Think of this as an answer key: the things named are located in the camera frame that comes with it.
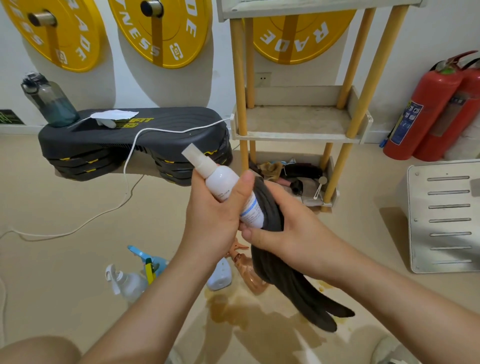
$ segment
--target black sign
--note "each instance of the black sign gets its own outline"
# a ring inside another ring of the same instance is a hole
[[[0,124],[25,125],[12,110],[0,110]]]

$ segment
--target white wall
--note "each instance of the white wall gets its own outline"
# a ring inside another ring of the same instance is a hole
[[[64,71],[24,41],[4,10],[0,10],[0,109],[12,109],[28,125],[44,119],[19,86],[30,70],[42,72],[64,89],[78,109],[159,106],[207,106],[221,116],[235,103],[229,24],[218,23],[213,9],[213,41],[189,66],[167,70],[136,53],[119,33],[105,0],[96,0],[107,30],[105,60],[91,72]],[[355,85],[361,89],[380,41],[390,9],[378,9]],[[350,30],[320,57],[300,65],[272,63],[259,54],[255,67],[272,72],[272,85],[341,84],[363,11]],[[375,128],[389,130],[418,80],[434,63],[470,49],[480,49],[480,1],[429,0],[423,9],[410,8],[370,107]]]

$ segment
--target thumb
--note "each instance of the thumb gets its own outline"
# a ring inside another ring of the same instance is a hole
[[[242,237],[257,248],[267,250],[275,254],[282,244],[281,231],[273,232],[256,228],[248,228],[244,224],[241,224],[240,229]]]
[[[243,210],[243,207],[247,203],[253,190],[253,183],[255,182],[255,176],[251,170],[246,170],[242,173],[240,179],[233,187],[228,200],[225,202],[228,210],[235,213],[235,216],[239,216]]]

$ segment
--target black step platform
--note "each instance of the black step platform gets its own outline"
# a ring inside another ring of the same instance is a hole
[[[121,109],[137,111],[129,120],[116,121],[117,127],[99,126],[95,119],[54,128],[46,125],[38,134],[43,156],[59,173],[76,181],[88,181],[113,172],[128,156],[137,133],[144,128],[183,131],[206,126],[220,115],[202,107]],[[79,111],[80,120],[106,109]],[[145,131],[135,150],[152,156],[159,176],[180,186],[190,186],[193,166],[182,151],[194,143],[216,163],[230,165],[233,159],[227,126],[224,122],[188,133]]]

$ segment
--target hand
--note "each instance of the hand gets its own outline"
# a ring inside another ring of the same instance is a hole
[[[228,253],[238,231],[240,213],[250,197],[255,177],[245,171],[225,202],[218,202],[193,171],[192,191],[187,206],[185,231],[178,254],[190,254],[215,265]]]
[[[265,181],[285,217],[284,230],[271,232],[240,225],[243,238],[268,250],[299,272],[336,285],[342,266],[358,252],[328,229],[280,185]]]

